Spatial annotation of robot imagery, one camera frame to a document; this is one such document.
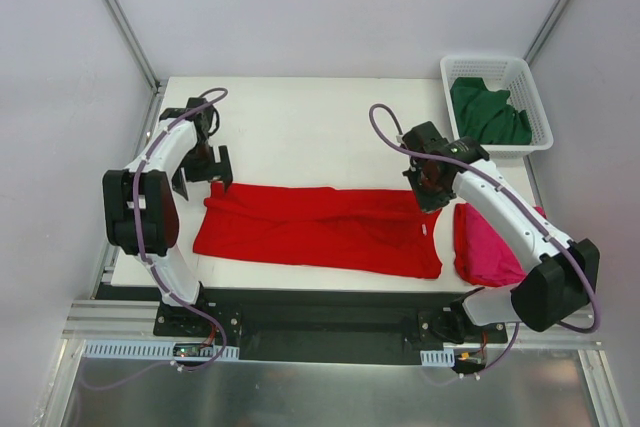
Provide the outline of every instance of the red cloth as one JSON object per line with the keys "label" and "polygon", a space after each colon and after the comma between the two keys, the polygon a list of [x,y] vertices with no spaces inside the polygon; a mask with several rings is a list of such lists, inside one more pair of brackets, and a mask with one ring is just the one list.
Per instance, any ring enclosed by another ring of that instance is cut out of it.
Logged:
{"label": "red cloth", "polygon": [[[544,215],[541,208],[536,210]],[[467,282],[500,287],[525,278],[509,246],[470,204],[455,207],[453,241],[456,271]]]}
{"label": "red cloth", "polygon": [[435,279],[433,230],[411,191],[212,184],[198,254]]}

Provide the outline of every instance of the metal beam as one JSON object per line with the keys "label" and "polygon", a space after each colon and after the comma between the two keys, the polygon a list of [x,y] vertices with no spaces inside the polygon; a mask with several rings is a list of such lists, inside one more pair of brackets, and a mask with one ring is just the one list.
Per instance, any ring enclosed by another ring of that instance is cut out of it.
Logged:
{"label": "metal beam", "polygon": [[556,0],[554,2],[553,7],[551,7],[551,11],[547,14],[547,17],[534,37],[533,42],[531,42],[527,53],[524,55],[524,60],[526,60],[529,65],[532,65],[533,62],[535,62],[540,50],[551,36],[551,33],[558,24],[558,21],[562,18],[571,1],[572,0]]}
{"label": "metal beam", "polygon": [[140,42],[138,41],[136,35],[133,33],[133,29],[131,28],[129,21],[127,20],[127,17],[122,10],[120,3],[118,2],[118,0],[103,1],[105,6],[107,7],[107,10],[111,14],[111,17],[115,21],[118,30],[122,34],[125,43],[129,47],[129,51],[131,52],[131,55],[133,55],[133,58],[138,65],[140,72],[149,84],[149,87],[151,87],[154,92],[157,91],[160,84],[158,78],[156,77],[156,74],[153,71],[151,64],[149,63],[149,59],[147,59],[147,56],[142,50]]}

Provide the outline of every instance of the white table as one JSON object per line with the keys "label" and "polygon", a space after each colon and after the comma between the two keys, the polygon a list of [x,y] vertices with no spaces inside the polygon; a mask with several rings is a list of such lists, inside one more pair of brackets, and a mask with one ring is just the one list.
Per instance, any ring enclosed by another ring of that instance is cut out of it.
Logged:
{"label": "white table", "polygon": [[[431,120],[452,140],[438,80],[172,77],[160,111],[184,107],[189,97],[212,87],[229,89],[228,97],[218,104],[221,128],[211,140],[214,146],[229,147],[234,182],[409,190],[402,176],[407,157],[385,146],[369,124],[369,107],[377,102],[394,109],[405,131]],[[384,112],[377,118],[388,136],[395,136]],[[533,203],[524,162],[496,163],[509,183]],[[193,241],[204,218],[203,199],[210,186],[206,182],[188,184],[188,190],[189,202],[175,196],[180,216],[178,246],[206,287],[396,292],[462,292],[472,288],[453,267],[455,202],[441,212],[434,233],[442,274],[436,280],[422,280],[196,255]],[[155,285],[141,264],[120,254],[112,285]]]}

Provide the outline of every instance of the red fabric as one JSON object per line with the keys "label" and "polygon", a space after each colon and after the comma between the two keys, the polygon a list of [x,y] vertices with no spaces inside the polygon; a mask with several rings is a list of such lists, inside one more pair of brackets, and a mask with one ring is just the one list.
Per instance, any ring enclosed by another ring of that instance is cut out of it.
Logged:
{"label": "red fabric", "polygon": [[[544,215],[541,208],[535,208]],[[458,275],[475,285],[500,287],[525,277],[511,249],[469,204],[458,204],[453,217],[453,240]]]}
{"label": "red fabric", "polygon": [[435,279],[433,230],[411,191],[212,184],[198,254]]}

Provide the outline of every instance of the green cloth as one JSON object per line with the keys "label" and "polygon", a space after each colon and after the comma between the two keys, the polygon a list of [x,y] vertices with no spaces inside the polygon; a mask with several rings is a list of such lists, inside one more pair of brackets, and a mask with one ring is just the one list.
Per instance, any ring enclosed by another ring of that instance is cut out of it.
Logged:
{"label": "green cloth", "polygon": [[481,144],[531,144],[527,112],[507,104],[510,95],[508,90],[488,90],[481,78],[458,77],[451,101],[460,137],[473,137]]}

